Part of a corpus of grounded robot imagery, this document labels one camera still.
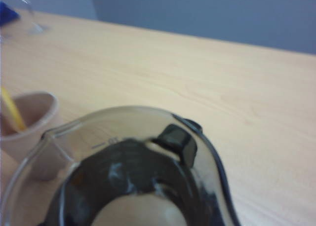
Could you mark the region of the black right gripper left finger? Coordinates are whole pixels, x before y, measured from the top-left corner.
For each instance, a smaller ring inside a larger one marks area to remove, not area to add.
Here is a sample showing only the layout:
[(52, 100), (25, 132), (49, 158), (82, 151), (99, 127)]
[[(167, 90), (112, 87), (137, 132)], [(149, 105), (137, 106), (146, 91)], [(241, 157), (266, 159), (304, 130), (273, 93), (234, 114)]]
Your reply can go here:
[(59, 186), (48, 209), (48, 225), (83, 225), (82, 171), (71, 173)]

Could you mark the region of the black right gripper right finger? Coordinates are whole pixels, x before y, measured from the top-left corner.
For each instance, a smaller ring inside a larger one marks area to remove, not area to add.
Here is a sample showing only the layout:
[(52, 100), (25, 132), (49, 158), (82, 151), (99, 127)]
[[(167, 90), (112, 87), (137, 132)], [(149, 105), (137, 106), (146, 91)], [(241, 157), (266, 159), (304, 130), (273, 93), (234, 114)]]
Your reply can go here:
[(202, 178), (195, 174), (195, 182), (199, 190), (200, 209), (195, 219), (196, 226), (224, 226), (225, 222), (222, 218), (219, 203), (216, 194), (208, 193)]

